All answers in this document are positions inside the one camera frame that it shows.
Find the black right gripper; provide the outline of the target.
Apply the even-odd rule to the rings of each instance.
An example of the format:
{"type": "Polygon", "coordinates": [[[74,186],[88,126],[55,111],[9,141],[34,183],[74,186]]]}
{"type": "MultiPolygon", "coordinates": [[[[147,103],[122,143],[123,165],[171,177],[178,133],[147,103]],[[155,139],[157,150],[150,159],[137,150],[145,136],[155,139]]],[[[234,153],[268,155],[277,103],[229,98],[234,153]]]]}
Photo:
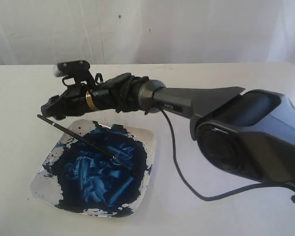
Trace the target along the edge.
{"type": "Polygon", "coordinates": [[[41,106],[41,114],[46,118],[63,120],[65,117],[79,117],[86,113],[104,110],[108,107],[107,89],[90,89],[87,85],[70,86],[60,97],[49,98],[41,106]]]}

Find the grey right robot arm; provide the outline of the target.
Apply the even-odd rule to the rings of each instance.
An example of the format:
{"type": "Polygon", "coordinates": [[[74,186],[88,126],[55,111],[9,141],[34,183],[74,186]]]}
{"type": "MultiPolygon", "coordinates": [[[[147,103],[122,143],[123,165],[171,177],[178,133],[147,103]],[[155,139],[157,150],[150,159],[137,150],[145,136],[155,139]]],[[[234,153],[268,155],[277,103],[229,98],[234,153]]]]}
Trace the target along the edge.
{"type": "Polygon", "coordinates": [[[49,124],[66,117],[113,109],[117,113],[171,112],[189,119],[190,135],[215,167],[255,183],[217,196],[212,202],[258,188],[294,192],[295,106],[281,94],[262,89],[168,88],[147,76],[124,73],[104,81],[101,74],[78,75],[61,95],[41,106],[39,118],[49,124]]]}

